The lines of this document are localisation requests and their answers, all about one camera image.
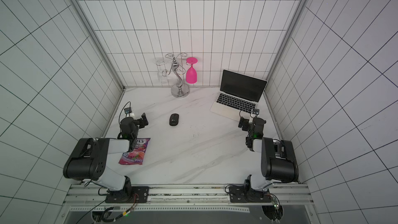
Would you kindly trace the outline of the black wireless mouse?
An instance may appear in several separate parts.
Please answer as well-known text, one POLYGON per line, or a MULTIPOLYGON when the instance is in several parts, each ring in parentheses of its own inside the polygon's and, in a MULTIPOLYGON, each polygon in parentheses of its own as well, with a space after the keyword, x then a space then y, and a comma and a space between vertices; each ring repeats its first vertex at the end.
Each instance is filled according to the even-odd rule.
POLYGON ((179 114, 176 113, 171 114, 169 119, 169 125, 174 127, 177 126, 178 123, 179 123, 179 114))

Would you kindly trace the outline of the silver laptop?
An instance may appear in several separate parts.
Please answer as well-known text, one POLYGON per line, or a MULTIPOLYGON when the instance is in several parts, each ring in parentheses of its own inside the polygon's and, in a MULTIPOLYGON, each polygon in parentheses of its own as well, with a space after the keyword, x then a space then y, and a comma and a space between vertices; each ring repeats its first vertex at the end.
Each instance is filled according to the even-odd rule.
POLYGON ((266 80, 223 70, 220 91, 210 111, 235 121, 249 119, 266 86, 266 80))

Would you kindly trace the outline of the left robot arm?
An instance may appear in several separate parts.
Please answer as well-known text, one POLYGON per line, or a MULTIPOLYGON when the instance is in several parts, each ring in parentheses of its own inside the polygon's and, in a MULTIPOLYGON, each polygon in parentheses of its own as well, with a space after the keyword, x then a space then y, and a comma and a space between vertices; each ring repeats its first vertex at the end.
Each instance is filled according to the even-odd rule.
POLYGON ((125 117, 119 122, 120 133, 113 138, 81 138, 63 168, 63 176, 86 180, 105 189, 106 203, 146 203, 149 187, 134 187, 127 176, 122 176, 107 165, 112 154, 132 152, 137 145, 139 129, 149 124, 146 114, 140 119, 125 117))

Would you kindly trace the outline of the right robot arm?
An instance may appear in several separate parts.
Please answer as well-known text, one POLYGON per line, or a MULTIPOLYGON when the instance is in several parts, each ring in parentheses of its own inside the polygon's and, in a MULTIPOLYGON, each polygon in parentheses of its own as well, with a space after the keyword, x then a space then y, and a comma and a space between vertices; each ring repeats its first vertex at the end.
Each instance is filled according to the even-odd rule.
POLYGON ((232 203, 272 203, 279 207, 277 197, 269 188, 277 183, 297 183, 299 168, 292 142, 266 138, 264 119, 240 117, 238 127, 248 132, 246 146, 261 154, 260 174, 249 175, 242 185, 227 185, 224 190, 232 203))

